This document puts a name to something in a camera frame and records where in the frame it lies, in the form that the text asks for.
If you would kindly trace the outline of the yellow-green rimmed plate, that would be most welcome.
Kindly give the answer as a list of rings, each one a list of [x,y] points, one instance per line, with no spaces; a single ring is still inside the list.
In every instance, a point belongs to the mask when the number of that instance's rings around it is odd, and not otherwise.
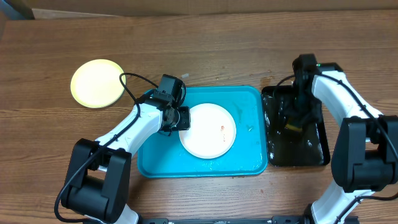
[[[124,71],[115,62],[95,59],[84,63],[72,76],[72,97],[87,108],[104,108],[123,95],[124,87],[119,76]]]

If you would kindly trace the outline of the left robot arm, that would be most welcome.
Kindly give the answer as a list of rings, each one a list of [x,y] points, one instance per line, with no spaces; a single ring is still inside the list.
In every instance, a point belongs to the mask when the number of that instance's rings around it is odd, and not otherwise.
[[[64,223],[131,223],[140,216],[128,205],[131,159],[153,134],[185,131],[190,113],[183,106],[184,82],[162,75],[158,85],[134,98],[134,107],[113,130],[73,147],[54,214]]]

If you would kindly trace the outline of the white plate with red stain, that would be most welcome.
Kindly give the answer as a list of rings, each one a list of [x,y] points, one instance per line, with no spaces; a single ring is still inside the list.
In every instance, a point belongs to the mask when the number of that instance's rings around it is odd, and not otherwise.
[[[223,107],[203,103],[190,108],[190,128],[179,131],[182,146],[200,159],[215,159],[226,154],[236,139],[236,123]]]

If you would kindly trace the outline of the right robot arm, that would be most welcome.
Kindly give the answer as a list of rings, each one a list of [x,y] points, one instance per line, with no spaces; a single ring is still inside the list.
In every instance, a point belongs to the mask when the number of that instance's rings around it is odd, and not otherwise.
[[[363,200],[397,199],[375,196],[397,183],[397,116],[386,116],[367,103],[335,62],[318,63],[314,54],[302,54],[292,68],[294,97],[280,111],[282,129],[299,133],[321,121],[321,105],[340,127],[331,158],[333,181],[307,207],[303,220],[358,223],[348,215]]]

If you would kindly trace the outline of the green yellow sponge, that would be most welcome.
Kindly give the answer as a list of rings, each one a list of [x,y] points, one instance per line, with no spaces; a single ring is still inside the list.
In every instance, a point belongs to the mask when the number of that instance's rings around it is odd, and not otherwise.
[[[298,133],[301,133],[301,132],[302,132],[302,126],[299,125],[299,124],[295,124],[295,123],[287,123],[287,124],[285,125],[285,128],[286,128],[286,129],[289,129],[289,130],[291,130],[291,131],[298,132]]]

